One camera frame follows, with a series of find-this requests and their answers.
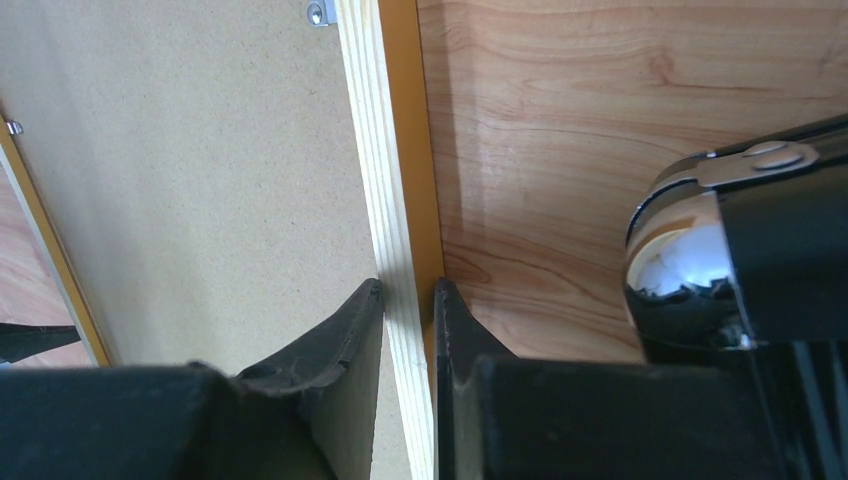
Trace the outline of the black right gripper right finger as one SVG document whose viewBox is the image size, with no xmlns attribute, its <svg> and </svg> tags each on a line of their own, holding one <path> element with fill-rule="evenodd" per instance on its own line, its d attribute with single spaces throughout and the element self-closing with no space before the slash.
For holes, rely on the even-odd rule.
<svg viewBox="0 0 848 480">
<path fill-rule="evenodd" d="M 513 354 L 456 284 L 434 291 L 438 479 L 843 479 L 847 344 L 705 365 Z"/>
</svg>

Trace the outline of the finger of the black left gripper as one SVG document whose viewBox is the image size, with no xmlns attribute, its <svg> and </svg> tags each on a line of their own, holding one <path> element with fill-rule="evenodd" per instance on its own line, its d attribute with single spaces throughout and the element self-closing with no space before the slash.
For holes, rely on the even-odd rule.
<svg viewBox="0 0 848 480">
<path fill-rule="evenodd" d="M 80 340 L 73 325 L 1 324 L 1 363 L 15 363 Z"/>
</svg>

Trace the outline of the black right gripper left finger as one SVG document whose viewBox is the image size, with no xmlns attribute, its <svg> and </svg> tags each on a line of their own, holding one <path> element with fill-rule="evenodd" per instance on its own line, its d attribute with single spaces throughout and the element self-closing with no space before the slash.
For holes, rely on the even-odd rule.
<svg viewBox="0 0 848 480">
<path fill-rule="evenodd" d="M 384 306 L 364 281 L 327 319 L 228 377 L 202 364 L 11 369 L 5 479 L 366 479 Z"/>
</svg>

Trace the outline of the brown cardboard backing sheet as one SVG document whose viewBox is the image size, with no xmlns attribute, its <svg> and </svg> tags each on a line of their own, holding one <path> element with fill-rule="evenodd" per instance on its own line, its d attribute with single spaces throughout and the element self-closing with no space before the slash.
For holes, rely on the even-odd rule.
<svg viewBox="0 0 848 480">
<path fill-rule="evenodd" d="M 106 367 L 1 376 L 5 479 L 407 479 L 334 27 L 5 1 L 1 102 Z"/>
</svg>

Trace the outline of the light wooden picture frame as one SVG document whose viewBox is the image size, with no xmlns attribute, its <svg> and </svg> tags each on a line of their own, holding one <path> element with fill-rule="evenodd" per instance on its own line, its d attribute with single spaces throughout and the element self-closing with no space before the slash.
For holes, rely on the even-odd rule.
<svg viewBox="0 0 848 480">
<path fill-rule="evenodd" d="M 371 477 L 433 420 L 383 1 L 5 1 L 1 104 L 115 365 L 229 373 L 384 284 Z"/>
</svg>

